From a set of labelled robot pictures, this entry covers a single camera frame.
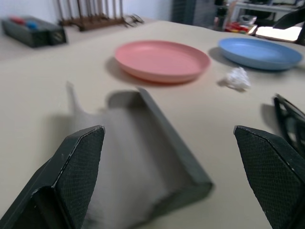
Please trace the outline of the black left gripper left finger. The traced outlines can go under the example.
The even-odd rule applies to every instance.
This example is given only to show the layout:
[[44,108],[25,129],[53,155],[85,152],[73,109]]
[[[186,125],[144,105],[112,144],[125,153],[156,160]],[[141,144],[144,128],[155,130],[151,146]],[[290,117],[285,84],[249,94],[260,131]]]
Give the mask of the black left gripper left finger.
[[2,229],[80,229],[99,170],[101,125],[67,136],[0,220]]

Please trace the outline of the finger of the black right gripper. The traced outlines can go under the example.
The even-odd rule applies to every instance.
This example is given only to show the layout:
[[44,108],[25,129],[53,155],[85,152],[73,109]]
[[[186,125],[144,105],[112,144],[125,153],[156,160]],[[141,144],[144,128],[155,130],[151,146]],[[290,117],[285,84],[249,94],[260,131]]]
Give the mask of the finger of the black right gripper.
[[274,25],[275,29],[288,29],[305,21],[305,9],[293,11],[281,17]]

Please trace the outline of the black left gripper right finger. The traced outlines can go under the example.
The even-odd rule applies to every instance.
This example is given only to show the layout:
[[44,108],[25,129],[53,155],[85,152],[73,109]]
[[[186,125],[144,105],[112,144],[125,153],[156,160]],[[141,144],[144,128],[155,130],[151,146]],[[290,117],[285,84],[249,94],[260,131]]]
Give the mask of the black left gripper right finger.
[[305,160],[283,138],[234,128],[248,183],[274,229],[305,227]]

